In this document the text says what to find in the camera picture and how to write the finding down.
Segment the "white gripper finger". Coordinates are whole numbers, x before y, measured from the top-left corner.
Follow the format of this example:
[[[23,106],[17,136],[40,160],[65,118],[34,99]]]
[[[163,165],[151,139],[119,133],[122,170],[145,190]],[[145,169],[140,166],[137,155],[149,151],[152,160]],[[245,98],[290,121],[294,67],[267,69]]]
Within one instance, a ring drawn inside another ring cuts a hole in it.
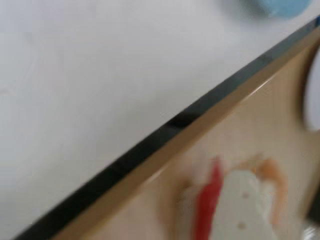
[[[273,240],[258,179],[248,170],[225,178],[212,220],[212,240]]]

